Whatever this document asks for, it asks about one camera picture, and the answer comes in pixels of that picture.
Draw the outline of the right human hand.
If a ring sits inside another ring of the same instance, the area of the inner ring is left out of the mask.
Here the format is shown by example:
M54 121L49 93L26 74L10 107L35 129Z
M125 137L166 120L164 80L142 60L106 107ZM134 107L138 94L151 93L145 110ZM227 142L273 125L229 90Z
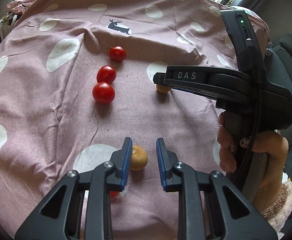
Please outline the right human hand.
M220 128L217 142L221 146L219 150L219 166L223 171L233 173L237 168L233 156L235 143L225 128L223 113L219 115L218 122ZM287 139L274 131L262 132L255 139L253 151L256 153L267 152L269 154L266 172L253 200L253 205L260 212L273 205L280 194L288 149Z

